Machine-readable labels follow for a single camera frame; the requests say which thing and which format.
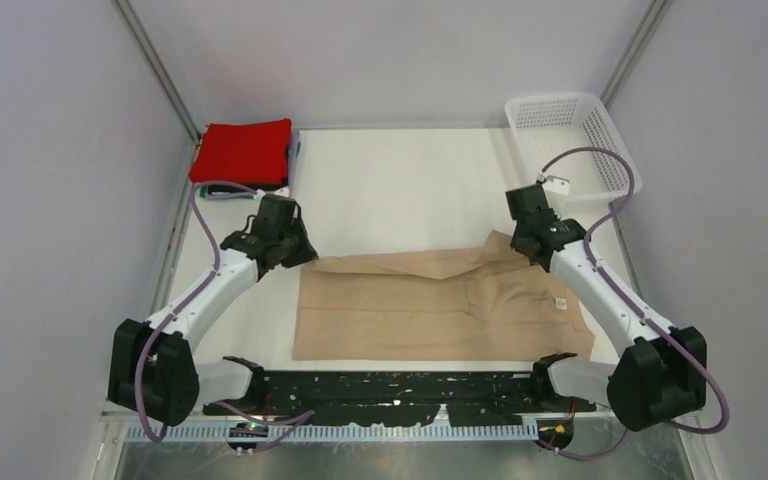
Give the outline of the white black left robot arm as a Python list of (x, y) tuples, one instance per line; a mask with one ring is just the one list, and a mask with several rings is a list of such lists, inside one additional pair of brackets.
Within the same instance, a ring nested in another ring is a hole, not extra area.
[(235, 356), (199, 364), (194, 352), (231, 304), (277, 267), (317, 259), (296, 200), (261, 198), (241, 230), (209, 240), (213, 259), (181, 295), (143, 321), (124, 320), (113, 336), (107, 398), (143, 423), (172, 427), (200, 406), (230, 401), (258, 412), (267, 398), (262, 366)]

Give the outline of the beige t shirt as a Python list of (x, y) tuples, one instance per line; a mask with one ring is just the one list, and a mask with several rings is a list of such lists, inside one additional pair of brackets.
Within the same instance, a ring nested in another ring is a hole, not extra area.
[(480, 247), (322, 257), (301, 270), (296, 360), (589, 356), (572, 290), (492, 231)]

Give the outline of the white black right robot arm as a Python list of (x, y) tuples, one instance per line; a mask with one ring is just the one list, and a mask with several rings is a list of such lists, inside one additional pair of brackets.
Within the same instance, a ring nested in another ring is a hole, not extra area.
[(584, 227), (550, 206), (541, 183), (505, 194), (515, 223), (512, 249), (569, 287), (601, 326), (616, 365), (571, 352), (537, 360), (531, 397), (556, 410), (570, 397), (610, 408), (638, 432), (703, 408), (707, 342), (694, 327), (677, 328), (620, 282)]

